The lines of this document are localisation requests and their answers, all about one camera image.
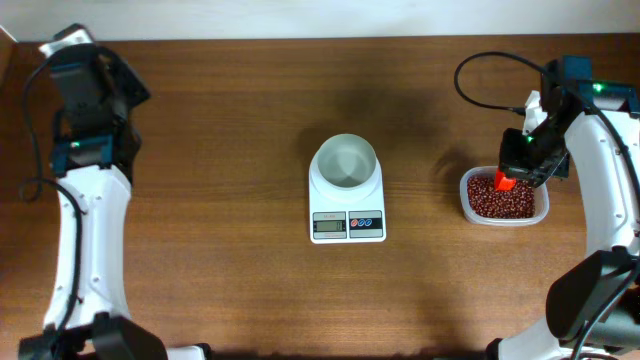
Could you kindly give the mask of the orange plastic scoop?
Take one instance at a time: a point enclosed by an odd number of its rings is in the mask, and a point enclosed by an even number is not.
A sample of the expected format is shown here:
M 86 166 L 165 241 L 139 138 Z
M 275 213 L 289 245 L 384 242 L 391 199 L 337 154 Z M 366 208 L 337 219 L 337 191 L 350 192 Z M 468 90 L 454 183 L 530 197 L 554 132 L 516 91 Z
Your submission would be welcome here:
M 511 191 L 517 184 L 515 178 L 509 178 L 501 170 L 496 171 L 494 178 L 494 188 L 496 191 Z

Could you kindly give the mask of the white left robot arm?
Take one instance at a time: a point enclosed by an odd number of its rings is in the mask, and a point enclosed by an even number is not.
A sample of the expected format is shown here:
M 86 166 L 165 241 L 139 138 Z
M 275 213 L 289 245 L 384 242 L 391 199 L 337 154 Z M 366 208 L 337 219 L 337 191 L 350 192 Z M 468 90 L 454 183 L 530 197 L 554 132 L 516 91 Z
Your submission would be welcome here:
M 54 292 L 21 359 L 210 359 L 209 345 L 168 348 L 134 323 L 123 275 L 124 225 L 142 139 L 129 119 L 150 94 L 112 50 L 86 41 L 44 44 L 42 66 L 63 98 L 52 120 L 52 178 L 60 235 Z

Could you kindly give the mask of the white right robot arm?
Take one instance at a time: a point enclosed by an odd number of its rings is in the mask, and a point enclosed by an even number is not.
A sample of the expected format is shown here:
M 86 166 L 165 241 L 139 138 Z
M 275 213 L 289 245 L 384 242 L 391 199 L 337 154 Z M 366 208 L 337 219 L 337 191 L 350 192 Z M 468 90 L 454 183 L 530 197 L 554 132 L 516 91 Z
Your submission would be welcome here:
M 487 346 L 489 359 L 613 359 L 639 348 L 639 99 L 592 77 L 590 59 L 537 66 L 522 129 L 507 129 L 500 171 L 540 187 L 571 160 L 585 212 L 586 255 L 550 287 L 544 317 Z

